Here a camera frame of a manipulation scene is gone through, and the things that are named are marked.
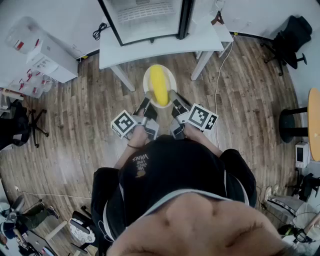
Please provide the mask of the black chair with patterned cushion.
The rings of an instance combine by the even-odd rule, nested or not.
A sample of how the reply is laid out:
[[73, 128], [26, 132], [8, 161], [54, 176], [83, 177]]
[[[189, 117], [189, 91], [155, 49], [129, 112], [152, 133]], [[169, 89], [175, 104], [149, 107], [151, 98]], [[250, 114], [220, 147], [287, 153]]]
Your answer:
[[87, 255], [87, 247], [99, 247], [100, 235], [92, 220], [91, 213], [87, 210], [85, 205], [80, 207], [82, 214], [79, 211], [74, 211], [69, 220], [69, 227], [71, 234], [79, 240], [82, 244], [77, 245], [70, 243], [77, 253]]

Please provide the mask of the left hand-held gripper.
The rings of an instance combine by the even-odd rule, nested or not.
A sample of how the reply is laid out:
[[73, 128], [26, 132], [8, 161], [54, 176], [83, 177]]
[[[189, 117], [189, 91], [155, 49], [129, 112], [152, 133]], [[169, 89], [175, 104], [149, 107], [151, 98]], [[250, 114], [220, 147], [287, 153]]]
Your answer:
[[152, 94], [150, 91], [144, 94], [144, 99], [137, 110], [130, 114], [123, 110], [110, 124], [111, 129], [119, 137], [127, 137], [136, 126], [143, 126], [149, 140], [155, 140], [160, 125], [157, 123], [158, 114], [151, 103]]

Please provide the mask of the dark desk with wooden leg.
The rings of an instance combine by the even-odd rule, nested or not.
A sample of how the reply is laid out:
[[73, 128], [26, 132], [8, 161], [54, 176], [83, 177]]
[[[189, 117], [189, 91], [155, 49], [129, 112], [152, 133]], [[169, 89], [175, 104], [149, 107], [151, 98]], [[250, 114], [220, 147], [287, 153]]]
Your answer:
[[35, 256], [58, 256], [55, 250], [51, 247], [50, 241], [67, 224], [68, 222], [64, 220], [44, 238], [31, 230], [27, 231], [22, 235], [23, 241], [34, 251]]

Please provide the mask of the black office chair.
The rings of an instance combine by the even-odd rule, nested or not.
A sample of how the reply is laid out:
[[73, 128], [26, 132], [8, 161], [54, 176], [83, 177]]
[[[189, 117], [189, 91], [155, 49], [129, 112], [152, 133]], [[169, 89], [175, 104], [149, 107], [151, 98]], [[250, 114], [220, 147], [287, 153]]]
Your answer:
[[311, 25], [303, 16], [291, 15], [288, 18], [287, 26], [277, 33], [271, 45], [264, 42], [260, 43], [261, 47], [266, 47], [273, 54], [273, 57], [264, 59], [264, 63], [267, 64], [272, 60], [277, 60], [280, 77], [284, 74], [283, 67], [285, 65], [289, 65], [296, 70], [298, 62], [307, 64], [306, 56], [302, 54], [302, 57], [298, 58], [296, 53], [303, 45], [311, 41], [312, 32]]
[[38, 127], [37, 123], [43, 114], [47, 113], [46, 109], [42, 109], [35, 117], [36, 110], [31, 109], [27, 113], [27, 108], [23, 107], [18, 100], [10, 102], [9, 110], [14, 108], [14, 115], [12, 118], [0, 117], [0, 151], [9, 145], [21, 147], [26, 144], [32, 134], [33, 143], [36, 148], [39, 144], [36, 140], [36, 130], [41, 132], [46, 137], [49, 137], [49, 132]]

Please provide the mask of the small white side table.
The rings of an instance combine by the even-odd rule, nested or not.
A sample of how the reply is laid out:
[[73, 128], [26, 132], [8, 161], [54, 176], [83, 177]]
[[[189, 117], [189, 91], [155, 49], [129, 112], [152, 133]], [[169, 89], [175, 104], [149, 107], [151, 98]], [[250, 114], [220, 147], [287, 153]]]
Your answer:
[[230, 48], [234, 39], [225, 24], [220, 24], [217, 22], [215, 25], [213, 25], [213, 27], [223, 46], [223, 50], [218, 52], [218, 57], [221, 58], [226, 50]]

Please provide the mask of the black mini fridge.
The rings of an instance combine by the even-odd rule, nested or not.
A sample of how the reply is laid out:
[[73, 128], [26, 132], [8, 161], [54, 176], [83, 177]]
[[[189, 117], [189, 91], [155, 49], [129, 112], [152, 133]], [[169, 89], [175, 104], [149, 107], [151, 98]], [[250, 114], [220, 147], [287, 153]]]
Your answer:
[[[196, 0], [97, 0], [120, 46], [174, 36], [183, 40], [188, 35]], [[118, 21], [118, 12], [141, 4], [171, 2], [174, 14]]]

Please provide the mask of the white cardboard box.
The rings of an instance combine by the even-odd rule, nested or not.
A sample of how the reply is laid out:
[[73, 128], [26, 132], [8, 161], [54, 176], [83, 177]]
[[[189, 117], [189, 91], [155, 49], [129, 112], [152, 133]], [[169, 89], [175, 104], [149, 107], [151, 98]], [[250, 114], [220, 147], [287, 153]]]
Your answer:
[[48, 36], [27, 55], [26, 64], [62, 84], [78, 77], [77, 60]]

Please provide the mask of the clear plastic storage bin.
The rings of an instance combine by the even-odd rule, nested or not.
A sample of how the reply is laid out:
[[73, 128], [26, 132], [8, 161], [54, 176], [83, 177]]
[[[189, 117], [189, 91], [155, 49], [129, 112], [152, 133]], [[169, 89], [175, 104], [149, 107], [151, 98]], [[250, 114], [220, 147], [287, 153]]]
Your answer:
[[54, 83], [55, 80], [44, 73], [29, 69], [25, 79], [21, 78], [18, 82], [11, 82], [8, 89], [38, 99], [43, 93], [49, 92]]
[[47, 33], [29, 16], [19, 19], [9, 30], [5, 44], [19, 53], [29, 54], [43, 40]]

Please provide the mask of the white plate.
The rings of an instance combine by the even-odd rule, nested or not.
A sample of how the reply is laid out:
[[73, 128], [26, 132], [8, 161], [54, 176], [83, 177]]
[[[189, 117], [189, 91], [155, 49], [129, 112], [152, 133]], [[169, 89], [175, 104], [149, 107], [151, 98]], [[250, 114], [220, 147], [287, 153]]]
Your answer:
[[151, 92], [151, 100], [150, 103], [159, 109], [165, 109], [169, 106], [172, 105], [172, 101], [170, 100], [170, 97], [168, 97], [168, 102], [166, 105], [162, 106], [158, 103], [157, 98], [154, 94], [154, 89], [153, 89], [153, 85], [150, 81], [150, 71], [152, 69], [152, 67], [161, 67], [161, 69], [163, 70], [164, 73], [164, 80], [165, 80], [165, 84], [166, 84], [166, 90], [167, 92], [169, 92], [170, 90], [173, 90], [175, 92], [177, 92], [177, 83], [176, 83], [176, 79], [174, 77], [174, 75], [172, 74], [172, 72], [165, 66], [161, 65], [161, 64], [155, 64], [150, 66], [146, 72], [144, 73], [143, 76], [143, 90], [144, 93], [146, 94], [147, 92]]

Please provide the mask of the yellow corn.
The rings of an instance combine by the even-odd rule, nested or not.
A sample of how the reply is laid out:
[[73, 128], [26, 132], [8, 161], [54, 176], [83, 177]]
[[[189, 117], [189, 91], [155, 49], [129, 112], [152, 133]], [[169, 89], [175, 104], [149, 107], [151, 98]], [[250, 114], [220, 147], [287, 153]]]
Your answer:
[[149, 75], [156, 101], [164, 107], [169, 101], [164, 70], [159, 65], [153, 65], [150, 67]]

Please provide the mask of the large white table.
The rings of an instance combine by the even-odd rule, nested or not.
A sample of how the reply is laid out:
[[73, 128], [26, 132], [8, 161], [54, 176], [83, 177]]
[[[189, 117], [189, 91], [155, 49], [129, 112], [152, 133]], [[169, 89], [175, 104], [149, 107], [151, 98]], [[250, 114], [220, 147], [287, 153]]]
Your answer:
[[212, 54], [224, 49], [211, 22], [200, 32], [190, 34], [183, 40], [168, 36], [157, 38], [154, 43], [146, 40], [125, 46], [120, 46], [114, 32], [108, 28], [101, 32], [99, 43], [99, 68], [110, 68], [131, 92], [136, 88], [120, 67], [121, 64], [162, 55], [202, 52], [191, 75], [191, 80], [195, 81]]

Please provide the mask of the small white screen device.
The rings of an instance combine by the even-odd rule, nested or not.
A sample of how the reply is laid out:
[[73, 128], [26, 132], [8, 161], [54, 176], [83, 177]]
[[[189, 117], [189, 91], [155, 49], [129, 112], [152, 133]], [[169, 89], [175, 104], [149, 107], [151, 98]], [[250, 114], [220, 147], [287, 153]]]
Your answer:
[[310, 146], [308, 142], [301, 141], [295, 145], [295, 167], [304, 169], [310, 162]]

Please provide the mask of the person's right forearm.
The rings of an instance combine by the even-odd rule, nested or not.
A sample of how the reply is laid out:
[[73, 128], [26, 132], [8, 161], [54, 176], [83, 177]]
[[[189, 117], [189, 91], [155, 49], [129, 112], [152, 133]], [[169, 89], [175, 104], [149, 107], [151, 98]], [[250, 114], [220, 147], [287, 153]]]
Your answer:
[[197, 127], [189, 123], [185, 123], [183, 133], [188, 139], [204, 145], [218, 158], [222, 155], [223, 152], [216, 147]]

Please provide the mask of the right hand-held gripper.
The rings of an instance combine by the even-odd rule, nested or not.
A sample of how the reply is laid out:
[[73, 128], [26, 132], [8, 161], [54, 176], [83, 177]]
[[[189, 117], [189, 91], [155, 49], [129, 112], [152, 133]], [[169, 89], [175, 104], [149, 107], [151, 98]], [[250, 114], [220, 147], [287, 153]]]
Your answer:
[[173, 120], [170, 124], [170, 133], [175, 139], [184, 139], [185, 125], [196, 127], [201, 132], [211, 131], [218, 119], [218, 115], [194, 103], [191, 105], [188, 100], [174, 90], [169, 91], [169, 97], [173, 103], [171, 115]]

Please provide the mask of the person's left forearm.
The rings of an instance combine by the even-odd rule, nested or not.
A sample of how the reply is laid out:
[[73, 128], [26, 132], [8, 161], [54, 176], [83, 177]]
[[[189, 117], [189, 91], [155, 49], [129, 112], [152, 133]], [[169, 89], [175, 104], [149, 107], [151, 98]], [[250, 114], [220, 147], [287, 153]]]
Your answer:
[[128, 158], [142, 148], [148, 140], [148, 134], [145, 131], [144, 126], [137, 125], [134, 130], [131, 139], [128, 141], [127, 146], [114, 165], [114, 168], [120, 170], [128, 160]]

